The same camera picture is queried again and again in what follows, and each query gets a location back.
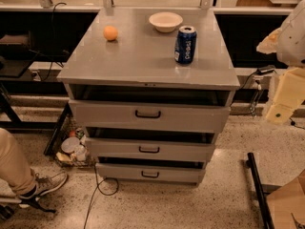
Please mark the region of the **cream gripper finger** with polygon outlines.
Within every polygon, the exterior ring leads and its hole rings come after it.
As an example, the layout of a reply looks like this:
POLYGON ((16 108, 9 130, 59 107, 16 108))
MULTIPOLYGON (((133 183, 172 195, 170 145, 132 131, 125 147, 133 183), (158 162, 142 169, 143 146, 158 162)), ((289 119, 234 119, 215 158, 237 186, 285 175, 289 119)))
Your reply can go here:
POLYGON ((266 120, 283 124, 305 101, 305 69, 292 67, 278 78, 266 120))
POLYGON ((257 45, 256 50, 264 54, 277 53, 278 37, 280 33, 280 28, 277 28, 272 31, 257 45))

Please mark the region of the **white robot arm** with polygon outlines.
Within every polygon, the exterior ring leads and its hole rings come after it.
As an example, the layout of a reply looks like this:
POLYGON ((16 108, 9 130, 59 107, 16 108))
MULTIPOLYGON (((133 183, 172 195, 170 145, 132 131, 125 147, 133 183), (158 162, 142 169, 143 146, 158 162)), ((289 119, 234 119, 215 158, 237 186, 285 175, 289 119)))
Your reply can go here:
POLYGON ((275 80, 271 103, 265 112, 269 122, 285 123, 305 100, 305 0, 256 50, 265 54, 275 52, 277 60, 288 66, 275 80))

